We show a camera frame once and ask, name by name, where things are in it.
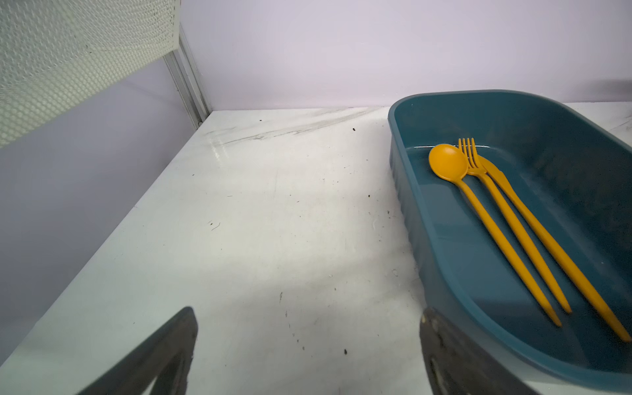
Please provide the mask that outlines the yellow plastic spoon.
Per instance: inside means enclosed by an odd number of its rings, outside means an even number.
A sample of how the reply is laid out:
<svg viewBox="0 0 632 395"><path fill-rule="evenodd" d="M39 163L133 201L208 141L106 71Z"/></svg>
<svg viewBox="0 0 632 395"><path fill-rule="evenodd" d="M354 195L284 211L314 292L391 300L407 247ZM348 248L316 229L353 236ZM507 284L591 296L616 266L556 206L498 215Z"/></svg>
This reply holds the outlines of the yellow plastic spoon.
<svg viewBox="0 0 632 395"><path fill-rule="evenodd" d="M498 225L491 218L485 207L481 204L472 189L463 181L468 171L468 160L458 148L449 144L439 144L431 149L429 154L429 163L433 172L446 181L456 185L467 197L472 208L477 213L488 233L491 235L500 251L505 255L510 265L516 271L523 284L528 288L535 300L540 304L549 319L557 326L561 327L562 323L557 316L551 303L536 280L528 271L527 267L520 259L514 247L507 240Z"/></svg>

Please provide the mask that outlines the yellow plastic fork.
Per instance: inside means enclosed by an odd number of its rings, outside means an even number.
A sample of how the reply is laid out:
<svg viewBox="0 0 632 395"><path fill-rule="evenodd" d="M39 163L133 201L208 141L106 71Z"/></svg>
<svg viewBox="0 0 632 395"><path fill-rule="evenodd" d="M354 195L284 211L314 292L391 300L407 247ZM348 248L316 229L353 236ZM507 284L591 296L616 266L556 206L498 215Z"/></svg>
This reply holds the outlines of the yellow plastic fork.
<svg viewBox="0 0 632 395"><path fill-rule="evenodd" d="M572 309L569 305L569 302L567 301L565 294L561 290L561 287L556 281L556 278L552 274L550 268L547 266L545 259L543 258L543 256L541 256L541 253L539 252L535 243L529 236L528 232L525 230L523 224L515 215L513 209L506 201L504 195L497 188L492 178L487 174L487 170L484 169L482 161L475 158L477 150L474 145L474 141L470 138L459 138L458 145L459 149L467 156L468 159L467 173L469 175L476 176L478 179L480 179L482 184L485 184L506 222L517 237L518 242L528 255L528 258L530 258L530 260L532 261L536 270L538 270L540 276L548 286L549 290L556 298L556 300L560 303L562 309L564 309L567 314L571 314Z"/></svg>

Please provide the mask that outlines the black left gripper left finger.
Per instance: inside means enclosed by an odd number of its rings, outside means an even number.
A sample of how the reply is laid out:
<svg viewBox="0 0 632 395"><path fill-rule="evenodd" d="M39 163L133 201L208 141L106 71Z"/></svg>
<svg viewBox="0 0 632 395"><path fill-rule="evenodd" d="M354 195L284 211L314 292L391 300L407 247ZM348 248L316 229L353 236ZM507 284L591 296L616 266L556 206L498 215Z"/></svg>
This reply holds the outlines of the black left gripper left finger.
<svg viewBox="0 0 632 395"><path fill-rule="evenodd" d="M185 394L194 358L198 322L181 309L81 394Z"/></svg>

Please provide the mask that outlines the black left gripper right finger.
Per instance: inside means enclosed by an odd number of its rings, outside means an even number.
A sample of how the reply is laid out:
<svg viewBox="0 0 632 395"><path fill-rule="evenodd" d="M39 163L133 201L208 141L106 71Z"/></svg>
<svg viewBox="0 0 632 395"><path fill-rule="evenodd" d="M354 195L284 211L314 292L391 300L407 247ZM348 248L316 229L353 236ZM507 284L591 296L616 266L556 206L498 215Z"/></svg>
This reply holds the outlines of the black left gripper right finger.
<svg viewBox="0 0 632 395"><path fill-rule="evenodd" d="M534 394L441 312L423 311L420 340L434 394Z"/></svg>

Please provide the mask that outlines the yellow plastic knife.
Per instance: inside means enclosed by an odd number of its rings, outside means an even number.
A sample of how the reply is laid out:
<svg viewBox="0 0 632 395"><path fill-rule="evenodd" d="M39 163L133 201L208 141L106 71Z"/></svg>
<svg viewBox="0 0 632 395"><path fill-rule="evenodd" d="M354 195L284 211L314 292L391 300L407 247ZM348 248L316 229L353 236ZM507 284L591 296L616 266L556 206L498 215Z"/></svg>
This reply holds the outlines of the yellow plastic knife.
<svg viewBox="0 0 632 395"><path fill-rule="evenodd" d="M538 239L544 244L551 256L557 261L562 270L566 273L569 279L571 279L572 283L574 283L591 306L596 309L597 313L605 320L605 322L623 342L631 342L631 336L625 329L624 325L619 319L617 319L617 316L613 313L612 309L606 301L604 301L602 296L597 292L595 287L586 278L578 266L573 262L571 257L566 253L566 251L564 251L548 230L522 202L518 194L516 194L512 188L512 185L505 174L483 156L479 155L478 160L485 167L487 173L492 177L492 179L498 184L498 186L500 186L512 204L518 209L522 217L526 220L526 222L528 222L528 225L537 235Z"/></svg>

